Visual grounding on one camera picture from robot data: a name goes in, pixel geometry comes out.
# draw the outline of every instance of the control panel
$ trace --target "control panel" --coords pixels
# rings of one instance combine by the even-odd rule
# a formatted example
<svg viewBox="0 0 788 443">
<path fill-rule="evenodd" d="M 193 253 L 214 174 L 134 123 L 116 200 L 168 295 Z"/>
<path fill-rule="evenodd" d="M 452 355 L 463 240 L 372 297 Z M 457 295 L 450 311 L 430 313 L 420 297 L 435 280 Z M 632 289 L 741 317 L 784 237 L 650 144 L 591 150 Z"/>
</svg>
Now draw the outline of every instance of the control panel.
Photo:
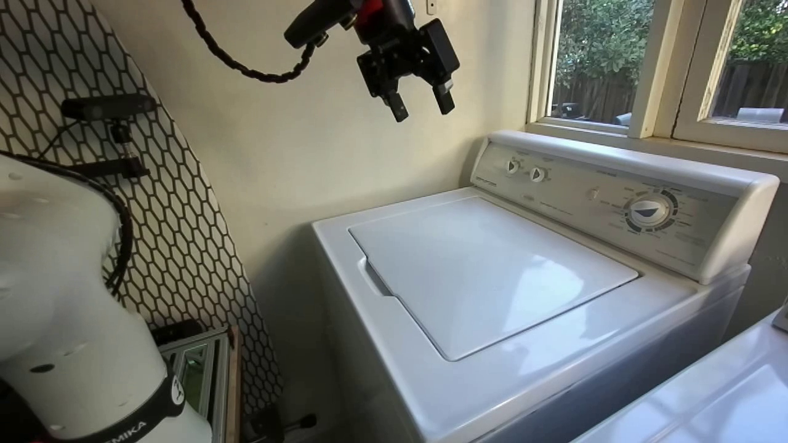
<svg viewBox="0 0 788 443">
<path fill-rule="evenodd" d="M 697 280 L 748 259 L 777 185 L 770 174 L 523 132 L 491 136 L 470 182 Z M 759 187 L 765 208 L 748 203 Z M 741 212 L 759 225 L 738 232 L 752 237 L 748 247 L 732 232 Z"/>
</svg>

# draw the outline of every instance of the window sill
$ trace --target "window sill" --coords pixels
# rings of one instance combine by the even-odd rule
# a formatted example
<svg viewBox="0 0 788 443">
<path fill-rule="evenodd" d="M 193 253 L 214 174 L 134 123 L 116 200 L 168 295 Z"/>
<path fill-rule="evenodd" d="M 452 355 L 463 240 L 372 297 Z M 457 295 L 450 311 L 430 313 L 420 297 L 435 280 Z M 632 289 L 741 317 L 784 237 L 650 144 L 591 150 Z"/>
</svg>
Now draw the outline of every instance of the window sill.
<svg viewBox="0 0 788 443">
<path fill-rule="evenodd" d="M 729 164 L 741 169 L 759 169 L 759 173 L 780 177 L 780 182 L 788 182 L 788 155 L 780 155 L 780 153 L 735 150 L 735 147 L 666 140 L 666 137 L 635 140 L 621 131 L 603 131 L 603 128 L 587 131 L 580 126 L 574 128 L 574 126 L 555 126 L 555 123 L 531 123 L 523 128 L 523 132 L 542 132 L 542 136 L 570 137 L 570 140 L 584 140 L 595 146 L 613 146 L 623 150 L 639 150 L 639 153 Z"/>
</svg>

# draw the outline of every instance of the window frame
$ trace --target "window frame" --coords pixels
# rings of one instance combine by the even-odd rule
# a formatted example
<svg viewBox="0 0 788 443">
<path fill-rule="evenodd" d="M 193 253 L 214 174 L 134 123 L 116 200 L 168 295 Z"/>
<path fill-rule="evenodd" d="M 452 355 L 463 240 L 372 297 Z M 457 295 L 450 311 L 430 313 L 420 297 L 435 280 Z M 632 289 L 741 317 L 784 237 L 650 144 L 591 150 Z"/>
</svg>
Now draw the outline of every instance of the window frame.
<svg viewBox="0 0 788 443">
<path fill-rule="evenodd" d="M 685 100 L 677 109 L 674 137 L 748 150 L 788 153 L 788 126 L 746 123 L 714 118 L 714 96 L 729 45 L 735 35 L 738 12 L 746 0 L 717 0 L 698 28 L 697 49 L 687 71 Z"/>
<path fill-rule="evenodd" d="M 552 118 L 562 0 L 533 11 L 533 60 L 523 128 L 580 140 L 669 137 L 733 150 L 788 153 L 788 126 L 704 118 L 743 0 L 655 0 L 631 126 Z"/>
</svg>

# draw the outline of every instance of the white washing machine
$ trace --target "white washing machine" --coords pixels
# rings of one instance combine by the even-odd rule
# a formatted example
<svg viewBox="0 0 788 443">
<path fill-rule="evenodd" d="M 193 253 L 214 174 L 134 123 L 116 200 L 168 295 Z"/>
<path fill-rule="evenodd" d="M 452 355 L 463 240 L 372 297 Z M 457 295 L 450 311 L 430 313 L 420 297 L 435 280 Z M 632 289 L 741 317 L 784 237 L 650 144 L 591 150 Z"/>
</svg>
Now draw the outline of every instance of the white washing machine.
<svg viewBox="0 0 788 443">
<path fill-rule="evenodd" d="M 491 132 L 470 187 L 314 225 L 357 441 L 568 441 L 717 344 L 777 180 Z"/>
<path fill-rule="evenodd" d="M 788 441 L 788 320 L 773 313 L 697 364 L 647 392 L 580 443 L 784 443 Z"/>
</svg>

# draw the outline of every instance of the white mannequin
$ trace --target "white mannequin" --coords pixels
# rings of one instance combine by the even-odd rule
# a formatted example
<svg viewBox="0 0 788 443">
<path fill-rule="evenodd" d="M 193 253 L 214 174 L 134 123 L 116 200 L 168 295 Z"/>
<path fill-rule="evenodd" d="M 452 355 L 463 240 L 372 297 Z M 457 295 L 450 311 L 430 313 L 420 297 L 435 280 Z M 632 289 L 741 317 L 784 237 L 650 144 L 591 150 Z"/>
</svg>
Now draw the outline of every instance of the white mannequin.
<svg viewBox="0 0 788 443">
<path fill-rule="evenodd" d="M 100 278 L 116 225 L 97 193 L 0 155 L 0 379 L 59 441 L 123 422 L 168 377 L 143 317 Z M 185 406 L 143 441 L 209 438 Z"/>
</svg>

